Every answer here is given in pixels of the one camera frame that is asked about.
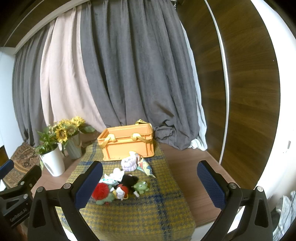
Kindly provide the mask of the red fluffy pompom toy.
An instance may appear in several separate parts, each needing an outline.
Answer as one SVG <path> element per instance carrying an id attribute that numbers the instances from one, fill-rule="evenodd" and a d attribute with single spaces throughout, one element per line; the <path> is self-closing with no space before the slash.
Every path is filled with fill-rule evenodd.
<path id="1" fill-rule="evenodd" d="M 97 205 L 104 205 L 114 201 L 115 196 L 110 192 L 109 186 L 106 183 L 98 183 L 92 193 L 92 198 Z"/>

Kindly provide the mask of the white cloth pink-eared plush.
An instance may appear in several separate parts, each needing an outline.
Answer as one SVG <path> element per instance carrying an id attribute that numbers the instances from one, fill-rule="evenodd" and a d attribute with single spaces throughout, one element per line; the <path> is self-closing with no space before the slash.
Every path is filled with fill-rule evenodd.
<path id="1" fill-rule="evenodd" d="M 122 181 L 123 175 L 125 174 L 124 170 L 119 168 L 114 168 L 113 172 L 109 175 L 104 174 L 104 176 L 100 179 L 99 183 L 105 183 L 107 185 L 117 185 Z"/>

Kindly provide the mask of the green frog plush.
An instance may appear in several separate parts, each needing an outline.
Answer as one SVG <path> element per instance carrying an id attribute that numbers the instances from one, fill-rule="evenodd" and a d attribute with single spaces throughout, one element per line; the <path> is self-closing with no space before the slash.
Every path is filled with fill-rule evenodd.
<path id="1" fill-rule="evenodd" d="M 144 194 L 149 190 L 149 185 L 146 181 L 138 181 L 133 188 L 139 193 Z"/>

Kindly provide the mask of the colourful patchwork cloth pouch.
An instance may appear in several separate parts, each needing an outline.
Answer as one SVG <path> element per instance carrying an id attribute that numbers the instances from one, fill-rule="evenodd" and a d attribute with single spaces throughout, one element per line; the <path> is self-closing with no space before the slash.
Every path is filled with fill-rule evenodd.
<path id="1" fill-rule="evenodd" d="M 136 163 L 137 163 L 137 169 L 144 172 L 147 176 L 155 178 L 155 175 L 153 173 L 153 170 L 147 160 L 141 156 L 140 154 L 130 151 L 130 156 L 135 158 Z"/>

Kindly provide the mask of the patterned brown rug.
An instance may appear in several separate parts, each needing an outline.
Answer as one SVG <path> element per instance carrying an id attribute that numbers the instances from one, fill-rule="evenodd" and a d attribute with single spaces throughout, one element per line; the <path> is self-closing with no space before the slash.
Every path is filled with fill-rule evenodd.
<path id="1" fill-rule="evenodd" d="M 3 179 L 6 188 L 16 187 L 33 166 L 40 166 L 39 155 L 36 154 L 35 148 L 27 143 L 22 143 L 15 150 L 11 160 L 14 162 L 14 168 Z"/>

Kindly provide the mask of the crumpled white cloth pile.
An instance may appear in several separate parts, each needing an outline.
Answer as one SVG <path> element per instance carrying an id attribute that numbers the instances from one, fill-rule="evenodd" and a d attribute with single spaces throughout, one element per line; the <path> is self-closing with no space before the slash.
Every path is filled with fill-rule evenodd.
<path id="1" fill-rule="evenodd" d="M 295 219 L 295 191 L 282 196 L 271 212 L 273 240 L 281 240 Z"/>

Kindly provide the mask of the green leafy plant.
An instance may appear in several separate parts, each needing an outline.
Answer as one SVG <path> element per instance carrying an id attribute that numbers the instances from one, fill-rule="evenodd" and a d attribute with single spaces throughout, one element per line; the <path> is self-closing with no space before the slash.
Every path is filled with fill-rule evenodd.
<path id="1" fill-rule="evenodd" d="M 39 145 L 35 148 L 38 155 L 44 155 L 54 151 L 58 147 L 56 136 L 57 125 L 48 125 L 42 132 L 37 131 L 39 135 Z"/>

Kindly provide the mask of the yellow sunflower bouquet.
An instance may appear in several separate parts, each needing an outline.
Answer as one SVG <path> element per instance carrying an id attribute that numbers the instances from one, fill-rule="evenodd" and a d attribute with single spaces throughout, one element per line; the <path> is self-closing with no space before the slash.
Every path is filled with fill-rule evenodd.
<path id="1" fill-rule="evenodd" d="M 62 119 L 53 125 L 53 133 L 59 143 L 65 144 L 68 142 L 70 137 L 75 136 L 79 132 L 92 133 L 95 131 L 91 125 L 88 125 L 86 121 L 75 116 L 71 119 Z"/>

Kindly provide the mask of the black red mouse plush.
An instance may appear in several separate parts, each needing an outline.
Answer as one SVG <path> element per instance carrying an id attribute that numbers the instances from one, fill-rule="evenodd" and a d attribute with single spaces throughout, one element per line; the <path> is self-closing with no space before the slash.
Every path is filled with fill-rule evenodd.
<path id="1" fill-rule="evenodd" d="M 129 194 L 133 193 L 136 197 L 139 197 L 139 193 L 134 188 L 139 178 L 131 174 L 124 174 L 122 180 L 118 185 L 111 188 L 110 192 L 115 196 L 116 199 L 121 201 L 128 199 Z"/>

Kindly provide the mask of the yellow blue plaid cloth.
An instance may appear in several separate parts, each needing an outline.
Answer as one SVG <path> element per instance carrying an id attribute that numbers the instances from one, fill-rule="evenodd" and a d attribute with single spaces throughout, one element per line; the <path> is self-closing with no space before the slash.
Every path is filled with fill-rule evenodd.
<path id="1" fill-rule="evenodd" d="M 132 172 L 141 181 L 147 181 L 147 192 L 104 205 L 97 205 L 90 198 L 80 210 L 100 240 L 191 239 L 196 223 L 158 143 L 154 143 L 154 156 L 147 158 L 147 162 L 153 177 L 139 170 Z"/>

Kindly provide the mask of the beige curtain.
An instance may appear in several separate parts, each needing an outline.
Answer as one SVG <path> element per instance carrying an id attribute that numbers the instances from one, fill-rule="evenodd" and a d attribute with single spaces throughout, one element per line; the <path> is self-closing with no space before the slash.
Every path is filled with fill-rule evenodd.
<path id="1" fill-rule="evenodd" d="M 82 7 L 78 5 L 49 24 L 40 70 L 42 109 L 47 125 L 79 116 L 102 132 L 106 126 L 84 70 L 81 13 Z"/>

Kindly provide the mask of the white sheer curtain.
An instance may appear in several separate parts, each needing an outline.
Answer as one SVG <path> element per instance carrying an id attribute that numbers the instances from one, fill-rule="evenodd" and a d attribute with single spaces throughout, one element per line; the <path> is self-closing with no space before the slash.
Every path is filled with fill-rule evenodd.
<path id="1" fill-rule="evenodd" d="M 187 32 L 182 25 L 183 34 L 185 37 L 189 58 L 191 62 L 192 72 L 193 72 L 193 78 L 194 78 L 194 85 L 195 85 L 195 91 L 196 91 L 196 103 L 197 103 L 197 114 L 198 114 L 198 125 L 199 125 L 199 134 L 196 139 L 193 139 L 191 141 L 191 145 L 189 146 L 192 149 L 200 149 L 201 151 L 206 151 L 208 149 L 207 143 L 206 143 L 206 132 L 207 132 L 207 124 L 206 124 L 206 118 L 204 114 L 204 109 L 202 106 L 202 96 L 201 96 L 201 89 L 199 85 L 198 80 L 198 74 L 195 64 L 195 58 L 192 51 L 192 48 L 189 43 L 189 39 L 187 36 Z"/>

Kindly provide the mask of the orange plastic crate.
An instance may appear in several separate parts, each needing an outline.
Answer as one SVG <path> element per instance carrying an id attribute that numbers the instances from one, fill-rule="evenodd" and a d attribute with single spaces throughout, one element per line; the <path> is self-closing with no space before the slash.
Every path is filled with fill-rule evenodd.
<path id="1" fill-rule="evenodd" d="M 106 128 L 97 138 L 104 161 L 122 160 L 134 151 L 143 157 L 154 156 L 154 130 L 138 120 L 134 125 Z"/>

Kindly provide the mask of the dark wooden wardrobe door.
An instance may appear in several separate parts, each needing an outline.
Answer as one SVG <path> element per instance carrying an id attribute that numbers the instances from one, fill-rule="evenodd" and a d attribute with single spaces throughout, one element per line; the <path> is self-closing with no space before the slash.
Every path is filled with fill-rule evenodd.
<path id="1" fill-rule="evenodd" d="M 257 184 L 280 112 L 274 47 L 251 1 L 180 1 L 197 68 L 208 152 L 242 188 Z"/>

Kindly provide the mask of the grey curtain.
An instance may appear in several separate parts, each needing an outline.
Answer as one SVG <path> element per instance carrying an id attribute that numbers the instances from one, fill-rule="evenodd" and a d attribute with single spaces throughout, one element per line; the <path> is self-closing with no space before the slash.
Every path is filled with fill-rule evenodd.
<path id="1" fill-rule="evenodd" d="M 196 91 L 181 21 L 170 1 L 88 1 L 80 38 L 86 78 L 106 128 L 150 123 L 157 141 L 189 148 L 199 134 Z M 47 126 L 41 58 L 49 24 L 16 54 L 12 91 L 23 141 Z"/>

